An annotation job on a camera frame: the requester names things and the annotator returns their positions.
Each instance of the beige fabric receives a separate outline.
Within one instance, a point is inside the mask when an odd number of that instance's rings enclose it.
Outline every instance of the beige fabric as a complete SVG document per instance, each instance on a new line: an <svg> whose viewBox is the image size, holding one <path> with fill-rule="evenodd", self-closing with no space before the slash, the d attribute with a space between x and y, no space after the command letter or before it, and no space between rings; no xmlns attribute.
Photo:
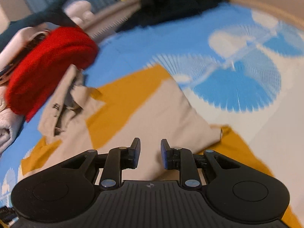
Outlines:
<svg viewBox="0 0 304 228"><path fill-rule="evenodd" d="M48 141L60 139L63 136L62 132L69 130L70 121L80 113L79 108L87 108L91 88L82 86L83 81L81 71L75 65L70 65L46 105L38 125L38 130ZM77 131L78 124L72 124Z"/></svg>
<svg viewBox="0 0 304 228"><path fill-rule="evenodd" d="M7 83L0 85L0 156L16 139L24 119L7 107L4 99L6 89Z"/></svg>
<svg viewBox="0 0 304 228"><path fill-rule="evenodd" d="M126 0L115 3L100 12L83 25L83 30L95 41L115 34L115 30L134 12L140 9L140 0Z"/></svg>
<svg viewBox="0 0 304 228"><path fill-rule="evenodd" d="M0 52L0 70L4 69L21 52L26 44L31 41L34 34L44 29L39 27L26 27L19 30L7 46Z"/></svg>
<svg viewBox="0 0 304 228"><path fill-rule="evenodd" d="M4 30L9 25L9 19L7 18L5 12L3 11L1 5L0 5L0 33L3 33Z"/></svg>
<svg viewBox="0 0 304 228"><path fill-rule="evenodd" d="M49 102L48 109L52 107L53 103L54 98ZM208 123L189 105L183 92L171 77L161 82L158 89L130 116L122 129L105 145L93 146L86 119L95 114L102 105L101 101L89 97L81 113L69 121L65 132L59 136L47 137L49 142L58 139L62 142L43 167L31 171L25 176L51 167L88 149L99 147L98 153L101 154L107 153L115 147L130 146L133 139L139 137L141 153L138 168L124 170L123 179L152 180L165 172L160 151L160 142L163 138L168 140L171 147L186 147L193 153L197 153L218 142L221 137L221 130L210 128ZM54 119L51 117L53 113L44 111L44 115L46 114L49 116L44 116L41 120L40 130L43 124L47 131L45 134L49 135L49 131L54 130L54 122L48 122L48 119ZM102 133L103 128L95 132Z"/></svg>

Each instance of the blue cloud pattern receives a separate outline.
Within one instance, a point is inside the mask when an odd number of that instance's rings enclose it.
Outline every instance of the blue cloud pattern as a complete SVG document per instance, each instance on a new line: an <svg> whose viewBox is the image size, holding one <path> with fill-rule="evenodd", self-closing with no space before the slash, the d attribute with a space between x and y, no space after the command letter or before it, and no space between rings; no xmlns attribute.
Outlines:
<svg viewBox="0 0 304 228"><path fill-rule="evenodd" d="M261 44L283 57L304 55L304 41L299 30L283 22L279 22L275 30L273 33L258 25L221 29L217 33L230 35L233 43L241 44L241 40L246 40L245 47L231 55L225 51L227 59L224 58L223 63L201 55L158 55L152 61L160 63L176 77L181 89L191 88L210 105L229 112L257 111L273 103L281 90L282 80L276 65L256 45ZM221 46L215 52L221 55L220 50ZM178 76L187 78L180 81Z"/></svg>

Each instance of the blue and white patterned fabric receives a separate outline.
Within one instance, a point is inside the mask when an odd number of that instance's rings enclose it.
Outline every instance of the blue and white patterned fabric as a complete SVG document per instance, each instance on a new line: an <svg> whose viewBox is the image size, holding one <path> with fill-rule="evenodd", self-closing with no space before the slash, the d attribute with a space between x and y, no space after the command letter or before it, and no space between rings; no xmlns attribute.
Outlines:
<svg viewBox="0 0 304 228"><path fill-rule="evenodd" d="M100 47L96 62L86 70L87 86L159 63L204 119L231 125L248 143L279 108L304 64L302 31L227 3L199 16L117 34ZM23 178L21 159L41 138L37 126L42 110L0 159L4 205L11 205L10 192Z"/></svg>

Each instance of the red cloth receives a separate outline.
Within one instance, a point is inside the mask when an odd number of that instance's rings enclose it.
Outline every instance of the red cloth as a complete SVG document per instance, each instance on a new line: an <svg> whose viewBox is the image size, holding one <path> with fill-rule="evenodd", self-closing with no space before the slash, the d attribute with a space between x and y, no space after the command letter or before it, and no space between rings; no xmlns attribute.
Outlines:
<svg viewBox="0 0 304 228"><path fill-rule="evenodd" d="M54 92L69 65L85 69L97 53L98 46L80 28L52 31L14 70L5 95L8 107L28 122Z"/></svg>

